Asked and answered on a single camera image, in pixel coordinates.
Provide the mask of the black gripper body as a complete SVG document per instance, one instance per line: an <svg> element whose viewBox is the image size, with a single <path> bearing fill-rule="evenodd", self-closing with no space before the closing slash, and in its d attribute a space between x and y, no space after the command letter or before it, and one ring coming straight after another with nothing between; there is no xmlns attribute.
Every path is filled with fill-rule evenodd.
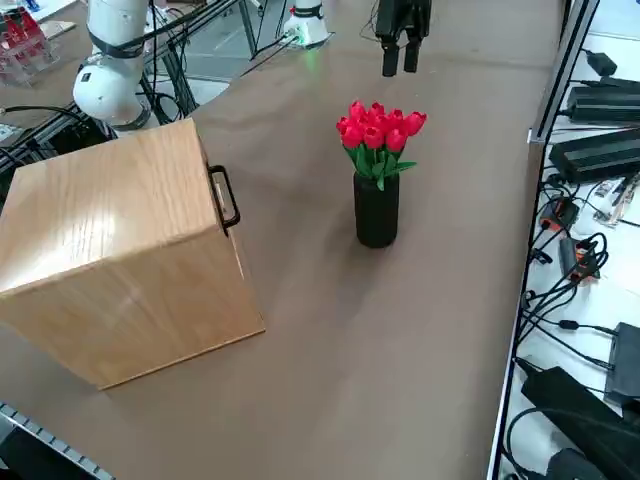
<svg viewBox="0 0 640 480"><path fill-rule="evenodd" d="M379 0L375 35L381 42L396 42L402 32L410 41L429 35L431 0Z"/></svg>

